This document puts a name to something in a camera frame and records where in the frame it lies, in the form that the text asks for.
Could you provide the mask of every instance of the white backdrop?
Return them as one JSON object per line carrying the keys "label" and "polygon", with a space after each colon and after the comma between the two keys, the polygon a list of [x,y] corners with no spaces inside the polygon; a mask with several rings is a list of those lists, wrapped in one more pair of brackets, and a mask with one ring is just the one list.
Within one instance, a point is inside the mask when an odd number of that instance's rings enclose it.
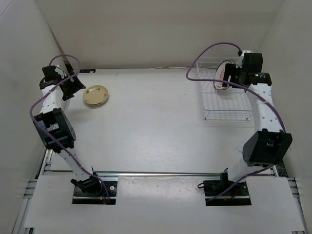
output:
{"label": "white backdrop", "polygon": [[274,105],[292,134],[284,162],[296,178],[309,233],[312,233],[312,2],[286,1],[261,44],[264,72],[272,78]]}
{"label": "white backdrop", "polygon": [[[208,45],[256,50],[282,0],[36,0],[65,53],[85,68],[190,65]],[[211,54],[236,52],[230,46]]]}
{"label": "white backdrop", "polygon": [[0,233],[11,233],[44,146],[29,117],[41,97],[41,68],[59,54],[33,0],[0,3]]}

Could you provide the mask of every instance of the white tabletop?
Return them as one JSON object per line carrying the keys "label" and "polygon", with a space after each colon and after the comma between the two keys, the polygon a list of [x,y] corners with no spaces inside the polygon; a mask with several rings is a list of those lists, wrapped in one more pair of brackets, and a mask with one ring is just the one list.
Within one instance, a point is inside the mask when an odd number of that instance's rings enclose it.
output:
{"label": "white tabletop", "polygon": [[247,178],[251,206],[205,206],[203,178],[119,177],[116,205],[71,204],[68,175],[41,175],[25,221],[35,234],[291,234],[302,231],[286,178]]}
{"label": "white tabletop", "polygon": [[[70,100],[66,115],[76,134],[75,149],[89,169],[114,172],[220,173],[242,157],[254,128],[207,123],[201,118],[196,82],[185,70],[97,69],[80,74],[86,87],[103,85],[107,102]],[[55,156],[52,170],[68,170]]]}

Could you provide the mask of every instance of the robotic arm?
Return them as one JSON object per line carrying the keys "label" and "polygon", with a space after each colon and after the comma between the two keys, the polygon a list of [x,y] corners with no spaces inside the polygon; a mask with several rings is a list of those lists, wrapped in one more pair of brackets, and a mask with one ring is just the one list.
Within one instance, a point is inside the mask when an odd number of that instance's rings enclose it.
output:
{"label": "robotic arm", "polygon": [[[273,105],[272,82],[268,73],[261,72],[262,61],[262,54],[243,51],[237,65],[226,65],[224,79],[248,87]],[[227,170],[229,181],[282,162],[293,140],[266,103],[250,92],[246,95],[252,107],[255,134],[245,143],[243,158]]]}
{"label": "robotic arm", "polygon": [[84,89],[85,86],[79,81],[78,77],[73,76],[73,78],[64,82],[55,90],[50,91],[55,85],[66,78],[64,77],[65,74],[59,74],[57,69],[58,68],[56,66],[47,66],[42,69],[44,78],[40,81],[40,89],[43,95],[46,95],[48,92],[51,93],[43,101],[40,113],[37,116],[34,116],[41,128],[36,124],[35,127],[44,146],[48,150],[51,149],[55,153],[58,153],[67,162],[76,175],[76,180],[72,179],[71,182],[78,186],[84,193],[97,195],[103,191],[103,187],[99,180],[96,179],[95,176],[92,176],[92,174],[86,173],[77,159],[68,155],[66,151],[60,148],[59,145],[57,145],[56,142],[47,136],[47,134],[42,130],[42,128],[47,130],[73,156],[76,156],[74,149],[76,134],[61,107],[64,101],[72,98],[74,93],[80,89]]}

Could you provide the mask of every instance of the purple cable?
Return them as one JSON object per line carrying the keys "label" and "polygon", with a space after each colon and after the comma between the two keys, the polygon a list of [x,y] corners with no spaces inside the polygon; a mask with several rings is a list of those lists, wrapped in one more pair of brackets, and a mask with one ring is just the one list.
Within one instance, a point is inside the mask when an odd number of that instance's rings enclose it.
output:
{"label": "purple cable", "polygon": [[[212,48],[212,47],[214,47],[214,46],[216,46],[216,45],[223,45],[223,44],[235,46],[239,51],[242,51],[238,45],[236,45],[236,44],[234,44],[234,43],[231,43],[231,42],[219,42],[219,43],[212,44],[212,45],[208,46],[203,52],[201,52],[201,53],[195,58],[194,62],[192,63],[192,65],[190,66],[190,68],[189,68],[189,69],[187,70],[187,72],[186,72],[186,75],[185,75],[186,79],[191,80],[191,81],[212,81],[212,82],[215,82],[215,79],[194,79],[194,78],[190,78],[190,77],[189,77],[189,73],[190,73],[192,67],[194,67],[194,65],[196,64],[197,60],[198,60],[207,50],[209,50],[210,48]],[[284,125],[283,120],[282,120],[281,116],[279,115],[278,111],[277,111],[270,103],[268,103],[261,95],[257,94],[255,91],[253,91],[253,90],[251,90],[251,89],[249,89],[249,88],[246,88],[245,86],[242,86],[242,85],[239,85],[239,84],[236,84],[236,83],[233,83],[233,82],[229,82],[229,81],[226,81],[226,80],[218,80],[218,82],[222,82],[222,83],[225,83],[225,84],[229,84],[229,85],[235,86],[235,87],[237,87],[237,88],[244,89],[245,91],[248,91],[248,92],[252,93],[253,95],[255,95],[257,98],[259,98],[261,101],[263,101],[268,107],[270,107],[270,109],[271,109],[271,110],[274,112],[274,114],[276,115],[276,117],[277,117],[277,119],[278,119],[280,125],[282,126],[283,131],[286,132],[286,130],[285,130],[285,125]],[[249,173],[249,174],[247,174],[247,175],[242,176],[240,179],[238,179],[237,181],[235,181],[229,188],[227,188],[226,190],[224,190],[222,193],[220,193],[220,194],[218,194],[218,195],[216,195],[216,196],[210,198],[210,199],[208,200],[208,202],[209,202],[209,201],[212,201],[212,200],[214,200],[214,199],[216,199],[216,198],[218,198],[218,197],[220,197],[220,196],[222,196],[222,195],[224,195],[226,192],[228,192],[231,188],[233,188],[236,184],[238,184],[238,183],[239,183],[241,180],[243,180],[244,178],[249,177],[249,176],[254,176],[254,175],[256,175],[256,174],[258,174],[258,173],[260,173],[260,172],[263,172],[263,171],[265,171],[265,170],[267,170],[267,169],[269,169],[269,168],[271,168],[271,166],[266,167],[266,168],[263,168],[263,169],[261,169],[261,170],[258,170],[258,171],[255,171],[255,172],[252,172],[252,173]]]}
{"label": "purple cable", "polygon": [[103,186],[104,190],[106,191],[107,200],[108,200],[108,203],[109,203],[110,201],[109,201],[108,190],[107,190],[107,187],[106,187],[104,181],[103,181],[100,177],[98,177],[98,176],[96,176],[96,175],[94,175],[94,174],[88,172],[86,169],[84,169],[84,167],[83,167],[83,166],[80,164],[80,162],[75,158],[75,156],[74,156],[71,152],[69,152],[69,151],[68,151],[54,136],[52,136],[45,128],[43,128],[43,127],[38,123],[38,121],[36,121],[36,119],[35,119],[35,117],[34,117],[34,115],[33,115],[33,110],[34,110],[34,107],[35,107],[35,106],[37,106],[40,102],[42,102],[43,100],[45,100],[45,99],[51,94],[51,92],[53,92],[53,91],[54,91],[57,87],[59,87],[61,84],[63,84],[64,82],[68,81],[69,79],[71,79],[71,78],[74,77],[74,76],[78,76],[78,74],[79,74],[79,71],[80,71],[80,69],[81,69],[81,63],[80,63],[80,61],[79,61],[76,57],[74,57],[74,56],[72,56],[72,55],[58,55],[58,56],[55,56],[54,58],[51,59],[51,61],[50,61],[50,63],[49,63],[49,66],[51,66],[52,62],[53,62],[56,58],[59,58],[59,57],[71,57],[71,58],[75,59],[75,60],[77,61],[77,63],[78,63],[78,71],[77,71],[77,73],[75,73],[75,74],[73,74],[73,75],[71,75],[71,76],[69,76],[69,77],[63,79],[62,81],[60,81],[60,82],[59,82],[58,84],[56,84],[52,89],[50,89],[50,91],[49,91],[46,95],[44,95],[42,98],[40,98],[38,101],[36,101],[36,102],[30,107],[30,110],[29,110],[30,118],[33,120],[33,122],[34,122],[35,125],[37,125],[48,137],[50,137],[51,140],[53,140],[61,149],[63,149],[70,157],[73,158],[73,160],[75,161],[75,163],[81,168],[81,170],[82,170],[83,172],[85,172],[85,173],[88,174],[89,176],[93,176],[93,177],[97,178],[97,179],[100,181],[101,185]]}

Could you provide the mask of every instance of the purple wire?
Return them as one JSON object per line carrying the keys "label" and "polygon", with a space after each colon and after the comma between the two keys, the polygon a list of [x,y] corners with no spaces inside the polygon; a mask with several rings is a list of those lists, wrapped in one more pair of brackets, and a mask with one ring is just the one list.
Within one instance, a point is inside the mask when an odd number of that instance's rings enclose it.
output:
{"label": "purple wire", "polygon": [[30,118],[33,120],[34,124],[37,125],[48,137],[50,137],[51,140],[53,140],[61,149],[63,149],[70,157],[73,158],[73,160],[75,161],[75,163],[81,168],[81,170],[83,172],[85,172],[86,174],[88,174],[89,176],[93,176],[95,178],[97,178],[101,185],[103,186],[104,190],[106,191],[106,195],[107,195],[107,200],[108,200],[108,203],[109,203],[109,195],[108,195],[108,190],[107,190],[107,187],[104,183],[104,181],[99,177],[99,176],[96,176],[90,172],[88,172],[86,169],[84,169],[84,167],[80,164],[80,162],[75,158],[75,156],[69,152],[54,136],[52,136],[45,128],[43,128],[39,123],[38,121],[35,119],[34,115],[33,115],[33,110],[35,108],[35,106],[37,106],[40,102],[42,102],[43,100],[45,100],[50,94],[51,92],[53,92],[57,87],[59,87],[61,84],[63,84],[64,82],[68,81],[69,79],[71,79],[72,77],[74,76],[78,76],[79,74],[79,71],[81,69],[81,63],[80,61],[72,56],[72,55],[57,55],[55,56],[54,58],[51,59],[50,63],[49,63],[49,66],[51,66],[52,62],[56,59],[56,58],[59,58],[59,57],[71,57],[73,59],[75,59],[78,63],[78,71],[77,73],[63,79],[62,81],[60,81],[58,84],[56,84],[52,89],[50,89],[50,91],[45,94],[42,98],[40,98],[38,101],[36,101],[31,107],[30,107],[30,110],[29,110],[29,115],[30,115]]}
{"label": "purple wire", "polygon": [[[219,42],[219,43],[215,43],[215,44],[212,44],[212,45],[208,46],[203,52],[201,52],[201,53],[195,58],[194,62],[192,63],[192,65],[190,66],[190,68],[189,68],[189,69],[187,70],[187,72],[186,72],[186,75],[185,75],[186,79],[191,80],[191,81],[212,81],[212,82],[215,82],[215,79],[194,79],[194,78],[190,78],[190,77],[189,77],[189,73],[190,73],[191,69],[194,67],[194,65],[196,64],[197,60],[198,60],[207,50],[209,50],[210,48],[212,48],[212,47],[214,47],[214,46],[216,46],[216,45],[223,45],[223,44],[235,46],[239,51],[241,51],[241,49],[240,49],[240,47],[239,47],[238,45],[236,45],[236,44],[234,44],[234,43],[231,43],[231,42]],[[251,90],[251,89],[249,89],[249,88],[247,88],[247,87],[245,87],[245,86],[242,86],[242,85],[239,85],[239,84],[236,84],[236,83],[233,83],[233,82],[229,82],[229,81],[226,81],[226,80],[220,80],[220,79],[218,79],[218,82],[222,82],[222,83],[225,83],[225,84],[229,84],[229,85],[235,86],[235,87],[237,87],[237,88],[244,89],[245,91],[248,91],[248,92],[252,93],[253,95],[255,95],[257,98],[259,98],[261,101],[263,101],[268,107],[270,107],[270,109],[271,109],[271,110],[274,112],[274,114],[276,115],[276,117],[277,117],[277,119],[278,119],[280,125],[282,126],[283,131],[286,132],[286,130],[285,130],[285,125],[284,125],[283,120],[282,120],[281,116],[279,115],[278,111],[277,111],[270,103],[268,103],[261,95],[257,94],[255,91],[253,91],[253,90]],[[237,181],[235,181],[229,188],[227,188],[226,190],[224,190],[222,193],[220,193],[220,194],[218,194],[218,195],[216,195],[216,196],[210,198],[210,199],[208,200],[208,202],[209,202],[209,201],[212,201],[212,200],[214,200],[214,199],[216,199],[216,198],[218,198],[218,197],[220,197],[220,196],[222,196],[222,195],[224,195],[226,192],[228,192],[231,188],[233,188],[236,184],[238,184],[238,183],[239,183],[241,180],[243,180],[244,178],[246,178],[246,177],[248,177],[248,176],[254,176],[254,175],[256,175],[256,174],[258,174],[258,173],[260,173],[260,172],[263,172],[263,171],[265,171],[265,170],[267,170],[267,169],[269,169],[269,168],[271,168],[271,166],[266,167],[266,168],[263,168],[263,169],[261,169],[261,170],[258,170],[258,171],[255,171],[255,172],[252,172],[252,173],[249,173],[249,174],[246,174],[246,175],[242,176],[240,179],[238,179]]]}

